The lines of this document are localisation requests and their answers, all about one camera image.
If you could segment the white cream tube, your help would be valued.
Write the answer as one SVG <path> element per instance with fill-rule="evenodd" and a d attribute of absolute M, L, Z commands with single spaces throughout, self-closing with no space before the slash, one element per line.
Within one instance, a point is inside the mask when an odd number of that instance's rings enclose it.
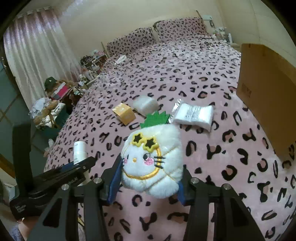
<path fill-rule="evenodd" d="M 85 160 L 88 157 L 86 147 L 87 147 L 86 142 L 83 142 L 83 141 L 74 142 L 74 146 L 73 146 L 74 165 L 79 164 L 80 162 L 82 162 L 83 160 Z M 86 185 L 90 181 L 88 171 L 86 170 L 85 167 L 83 167 L 83 168 L 85 169 L 85 171 L 83 173 L 85 180 L 81 184 L 79 184 L 79 186 Z"/>

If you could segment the pineapple kitty plush pouch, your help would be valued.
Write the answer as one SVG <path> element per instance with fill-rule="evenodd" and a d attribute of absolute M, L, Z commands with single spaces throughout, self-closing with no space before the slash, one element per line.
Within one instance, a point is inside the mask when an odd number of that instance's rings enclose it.
<path fill-rule="evenodd" d="M 180 131 L 169 118 L 164 111 L 148 114 L 128 136 L 121 151 L 125 188 L 159 199 L 178 192 L 184 154 Z"/>

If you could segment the yellow cardboard box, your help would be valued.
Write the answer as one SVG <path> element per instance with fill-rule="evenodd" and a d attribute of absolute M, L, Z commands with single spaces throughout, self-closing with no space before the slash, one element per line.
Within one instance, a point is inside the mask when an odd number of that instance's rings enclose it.
<path fill-rule="evenodd" d="M 125 126 L 129 125 L 136 119 L 132 108 L 124 103 L 120 103 L 112 109 L 116 118 Z"/>

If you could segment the white cotton pads bag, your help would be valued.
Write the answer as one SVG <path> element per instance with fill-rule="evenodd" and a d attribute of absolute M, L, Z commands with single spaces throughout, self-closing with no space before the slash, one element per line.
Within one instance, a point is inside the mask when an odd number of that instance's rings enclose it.
<path fill-rule="evenodd" d="M 214 107 L 189 105 L 178 99 L 173 106 L 169 123 L 179 123 L 182 125 L 199 126 L 208 132 L 211 130 L 214 117 Z"/>

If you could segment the clear plastic pack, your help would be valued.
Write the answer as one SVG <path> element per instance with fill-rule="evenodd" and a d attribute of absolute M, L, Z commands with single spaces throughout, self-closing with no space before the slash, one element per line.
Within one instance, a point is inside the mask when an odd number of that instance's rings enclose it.
<path fill-rule="evenodd" d="M 154 98 L 144 95 L 137 97 L 133 101 L 132 107 L 137 113 L 143 116 L 147 116 L 159 110 L 158 102 Z"/>

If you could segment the leopard print pink blanket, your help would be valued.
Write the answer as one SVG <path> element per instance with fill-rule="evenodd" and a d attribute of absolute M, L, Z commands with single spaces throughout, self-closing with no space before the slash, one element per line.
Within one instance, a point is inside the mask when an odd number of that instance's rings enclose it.
<path fill-rule="evenodd" d="M 73 145 L 84 141 L 96 158 L 90 178 L 112 166 L 128 135 L 144 121 L 124 126 L 113 108 L 139 96 L 154 98 L 170 112 L 182 99 L 214 106 L 210 132 L 181 125 L 184 163 L 207 184 L 229 183 L 266 240 L 279 240 L 295 216 L 295 166 L 282 161 L 251 110 L 236 95 L 241 54 L 210 38 L 158 43 L 130 54 L 121 65 L 110 58 L 79 100 L 51 149 L 45 170 L 73 160 Z"/>

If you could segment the brown teddy bear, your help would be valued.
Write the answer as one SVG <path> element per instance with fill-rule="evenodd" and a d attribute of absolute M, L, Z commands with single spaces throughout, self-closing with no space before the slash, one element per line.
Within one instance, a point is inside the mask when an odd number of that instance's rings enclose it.
<path fill-rule="evenodd" d="M 58 100 L 51 100 L 49 104 L 47 104 L 42 110 L 41 113 L 38 114 L 36 117 L 34 117 L 34 124 L 39 125 L 45 118 L 46 116 L 50 117 L 50 122 L 51 124 L 54 124 L 55 121 L 53 119 L 53 116 L 51 114 L 51 111 L 54 110 L 59 104 Z"/>

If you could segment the pink and white box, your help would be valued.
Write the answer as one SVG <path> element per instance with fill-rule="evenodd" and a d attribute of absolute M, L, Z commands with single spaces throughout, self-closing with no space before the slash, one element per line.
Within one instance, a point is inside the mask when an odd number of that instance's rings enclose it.
<path fill-rule="evenodd" d="M 56 90 L 50 95 L 52 100 L 60 100 L 62 99 L 70 90 L 70 88 L 66 85 L 65 82 L 62 82 Z"/>

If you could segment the green cap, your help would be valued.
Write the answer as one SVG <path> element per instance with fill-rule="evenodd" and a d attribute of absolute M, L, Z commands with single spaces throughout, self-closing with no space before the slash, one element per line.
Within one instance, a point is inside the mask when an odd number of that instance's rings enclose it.
<path fill-rule="evenodd" d="M 44 83 L 45 92 L 52 91 L 56 85 L 57 85 L 57 80 L 54 77 L 47 78 Z"/>

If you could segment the cluttered left nightstand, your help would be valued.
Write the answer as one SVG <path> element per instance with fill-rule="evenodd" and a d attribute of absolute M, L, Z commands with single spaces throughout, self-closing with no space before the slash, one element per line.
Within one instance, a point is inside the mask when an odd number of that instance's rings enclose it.
<path fill-rule="evenodd" d="M 88 85 L 95 80 L 104 68 L 108 56 L 105 51 L 94 50 L 90 55 L 80 58 L 81 74 L 79 75 L 79 84 Z"/>

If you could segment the white item on bed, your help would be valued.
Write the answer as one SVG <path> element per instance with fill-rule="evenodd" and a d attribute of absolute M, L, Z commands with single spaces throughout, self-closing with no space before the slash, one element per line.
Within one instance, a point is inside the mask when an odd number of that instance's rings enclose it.
<path fill-rule="evenodd" d="M 125 63 L 125 61 L 127 60 L 127 57 L 125 55 L 121 55 L 117 60 L 115 60 L 115 65 L 120 65 Z"/>

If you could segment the white curtain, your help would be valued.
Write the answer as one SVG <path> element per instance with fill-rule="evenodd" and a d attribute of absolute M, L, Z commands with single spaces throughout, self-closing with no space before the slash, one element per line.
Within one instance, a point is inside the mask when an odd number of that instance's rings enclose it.
<path fill-rule="evenodd" d="M 80 63 L 52 8 L 14 18 L 4 32 L 4 50 L 28 108 L 45 97 L 47 78 L 76 81 L 81 73 Z"/>

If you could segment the brown cardboard box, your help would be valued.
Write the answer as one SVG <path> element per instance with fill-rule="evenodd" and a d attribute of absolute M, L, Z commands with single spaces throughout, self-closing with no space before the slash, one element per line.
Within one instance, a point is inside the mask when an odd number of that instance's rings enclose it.
<path fill-rule="evenodd" d="M 236 93 L 281 161 L 294 161 L 295 67 L 265 45 L 242 44 Z"/>

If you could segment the left leopard pillow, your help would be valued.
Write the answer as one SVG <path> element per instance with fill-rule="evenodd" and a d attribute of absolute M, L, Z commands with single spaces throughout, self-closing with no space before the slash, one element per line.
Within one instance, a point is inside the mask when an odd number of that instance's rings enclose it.
<path fill-rule="evenodd" d="M 116 38 L 107 43 L 107 51 L 110 56 L 131 54 L 137 49 L 155 44 L 157 41 L 152 32 L 152 28 L 139 28 L 127 35 Z"/>

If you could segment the leopard pillow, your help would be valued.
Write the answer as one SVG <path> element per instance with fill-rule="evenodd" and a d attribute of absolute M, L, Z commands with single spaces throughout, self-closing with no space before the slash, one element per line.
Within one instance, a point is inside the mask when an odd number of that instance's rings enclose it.
<path fill-rule="evenodd" d="M 206 26 L 199 17 L 185 17 L 157 21 L 153 25 L 160 41 L 170 41 L 187 37 L 208 36 Z"/>
<path fill-rule="evenodd" d="M 110 56 L 131 54 L 137 49 L 155 44 L 157 41 L 152 32 L 152 28 L 139 28 L 127 35 L 116 38 L 107 43 L 107 51 Z"/>

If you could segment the right nightstand with bottles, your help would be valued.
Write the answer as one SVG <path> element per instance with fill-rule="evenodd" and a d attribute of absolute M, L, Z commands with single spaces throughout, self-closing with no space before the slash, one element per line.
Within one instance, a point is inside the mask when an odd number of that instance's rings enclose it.
<path fill-rule="evenodd" d="M 226 27 L 216 27 L 211 15 L 204 16 L 204 22 L 207 23 L 208 33 L 214 35 L 218 40 L 226 42 L 233 49 L 240 51 L 240 45 L 234 42 Z"/>

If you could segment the right leopard pillow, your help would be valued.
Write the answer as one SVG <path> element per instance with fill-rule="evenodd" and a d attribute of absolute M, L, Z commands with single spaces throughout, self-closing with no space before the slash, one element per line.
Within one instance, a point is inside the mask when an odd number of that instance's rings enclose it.
<path fill-rule="evenodd" d="M 157 21 L 153 25 L 160 41 L 170 41 L 187 37 L 208 36 L 206 26 L 199 17 L 185 17 Z"/>

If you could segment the white wardrobe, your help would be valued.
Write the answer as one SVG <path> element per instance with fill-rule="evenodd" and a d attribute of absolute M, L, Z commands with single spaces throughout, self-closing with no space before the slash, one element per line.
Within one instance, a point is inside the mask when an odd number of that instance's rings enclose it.
<path fill-rule="evenodd" d="M 236 44 L 262 44 L 295 66 L 295 44 L 284 25 L 262 1 L 217 1 L 223 23 Z"/>

